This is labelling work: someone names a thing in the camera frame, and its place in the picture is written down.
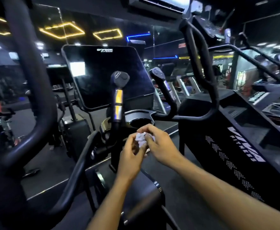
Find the person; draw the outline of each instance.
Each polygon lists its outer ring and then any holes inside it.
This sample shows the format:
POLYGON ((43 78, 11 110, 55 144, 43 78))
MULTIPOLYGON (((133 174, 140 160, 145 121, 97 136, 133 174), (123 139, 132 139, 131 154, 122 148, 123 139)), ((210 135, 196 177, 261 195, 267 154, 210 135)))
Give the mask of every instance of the person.
POLYGON ((128 137, 121 152, 114 185, 95 213, 87 230, 118 228, 126 192, 140 171, 147 146, 159 162, 175 170, 191 184, 230 229, 280 229, 279 211, 190 162, 177 150, 166 132, 151 124, 141 127, 137 132, 151 133, 156 141, 154 142, 146 134, 148 145, 140 148, 135 155, 133 148, 136 133, 128 137))

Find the white tissue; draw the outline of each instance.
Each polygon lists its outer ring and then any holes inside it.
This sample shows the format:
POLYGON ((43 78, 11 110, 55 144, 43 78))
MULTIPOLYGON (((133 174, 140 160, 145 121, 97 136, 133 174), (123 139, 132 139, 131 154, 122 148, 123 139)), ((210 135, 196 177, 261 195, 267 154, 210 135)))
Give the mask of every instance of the white tissue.
POLYGON ((141 148, 141 146, 144 145, 144 144, 146 143, 145 134, 149 134, 149 133, 146 133, 146 132, 144 132, 144 133, 137 133, 137 135, 136 135, 136 139, 135 139, 135 140, 138 142, 139 148, 141 148))

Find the cup holder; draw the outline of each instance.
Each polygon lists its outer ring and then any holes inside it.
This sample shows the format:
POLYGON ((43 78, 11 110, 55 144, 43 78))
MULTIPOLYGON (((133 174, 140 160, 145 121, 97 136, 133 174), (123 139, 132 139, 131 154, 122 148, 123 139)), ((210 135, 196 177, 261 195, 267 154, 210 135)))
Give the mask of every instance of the cup holder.
POLYGON ((149 123, 152 123, 152 120, 146 119, 146 118, 141 118, 141 119, 134 119, 134 120, 130 121, 129 124, 132 127, 140 128, 140 127, 143 127, 144 125, 149 124, 149 123))

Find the red sign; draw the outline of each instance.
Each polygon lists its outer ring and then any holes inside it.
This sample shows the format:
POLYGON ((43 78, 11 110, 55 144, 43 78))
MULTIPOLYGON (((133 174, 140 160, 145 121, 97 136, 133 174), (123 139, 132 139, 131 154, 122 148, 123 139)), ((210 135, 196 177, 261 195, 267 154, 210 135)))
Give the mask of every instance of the red sign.
POLYGON ((186 47, 186 43, 185 43, 185 42, 180 43, 180 44, 178 45, 178 48, 183 48, 183 47, 186 47))

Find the air conditioner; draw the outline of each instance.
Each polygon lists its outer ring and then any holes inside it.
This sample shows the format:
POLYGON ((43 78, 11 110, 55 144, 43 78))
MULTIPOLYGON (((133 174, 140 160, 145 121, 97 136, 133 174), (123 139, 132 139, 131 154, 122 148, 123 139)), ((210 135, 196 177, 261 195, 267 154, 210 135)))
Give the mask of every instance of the air conditioner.
POLYGON ((171 18, 181 18, 190 6, 190 0, 129 0, 129 4, 171 18))

